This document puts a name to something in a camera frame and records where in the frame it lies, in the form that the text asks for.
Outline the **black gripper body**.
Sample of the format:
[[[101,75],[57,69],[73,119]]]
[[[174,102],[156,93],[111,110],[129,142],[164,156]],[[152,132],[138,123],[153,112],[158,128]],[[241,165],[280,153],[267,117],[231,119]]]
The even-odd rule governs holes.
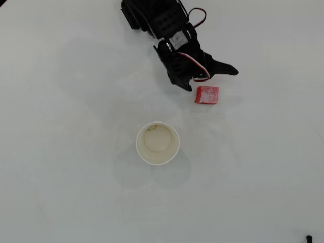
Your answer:
[[[207,54],[196,38],[175,49],[170,40],[161,40],[155,47],[172,84],[203,82],[212,76],[207,71]]]

